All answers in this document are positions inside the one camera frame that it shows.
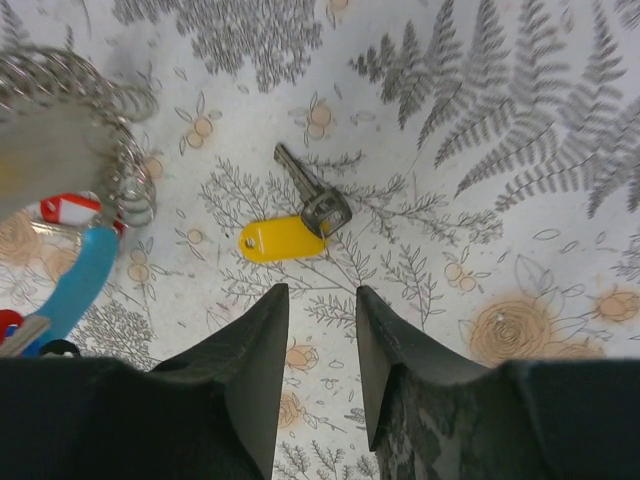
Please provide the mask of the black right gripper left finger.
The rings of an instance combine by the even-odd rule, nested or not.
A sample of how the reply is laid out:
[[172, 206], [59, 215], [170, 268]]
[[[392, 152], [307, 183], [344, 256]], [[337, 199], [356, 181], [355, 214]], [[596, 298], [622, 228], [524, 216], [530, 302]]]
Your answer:
[[107, 357], [1, 362], [5, 479], [268, 479], [289, 289], [150, 371]]

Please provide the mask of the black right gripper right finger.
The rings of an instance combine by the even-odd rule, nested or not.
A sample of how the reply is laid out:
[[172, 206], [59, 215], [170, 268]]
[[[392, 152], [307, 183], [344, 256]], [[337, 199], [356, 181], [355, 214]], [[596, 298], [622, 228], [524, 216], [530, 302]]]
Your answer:
[[639, 363], [534, 359], [495, 368], [357, 290], [366, 432], [385, 479], [635, 479]]

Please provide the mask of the key with yellow tag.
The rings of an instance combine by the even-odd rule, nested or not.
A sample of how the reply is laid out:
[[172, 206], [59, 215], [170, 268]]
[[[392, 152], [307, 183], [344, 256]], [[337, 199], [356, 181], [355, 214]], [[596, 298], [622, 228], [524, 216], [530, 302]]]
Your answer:
[[344, 195], [307, 172], [284, 144], [274, 147], [274, 160], [289, 174], [302, 201], [299, 213], [255, 221], [244, 227], [238, 245], [253, 263], [302, 259], [322, 254], [329, 238], [352, 219]]

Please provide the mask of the metal key organizer blue handle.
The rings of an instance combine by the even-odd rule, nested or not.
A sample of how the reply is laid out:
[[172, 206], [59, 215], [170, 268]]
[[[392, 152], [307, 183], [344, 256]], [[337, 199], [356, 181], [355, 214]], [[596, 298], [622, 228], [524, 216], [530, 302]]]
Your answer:
[[1, 52], [1, 218], [40, 200], [90, 192], [102, 212], [83, 227], [54, 226], [80, 242], [71, 269], [35, 312], [51, 320], [38, 340], [64, 339], [108, 280], [118, 224], [142, 227], [156, 189], [129, 125], [157, 108], [146, 88], [103, 77], [69, 50], [27, 45]]

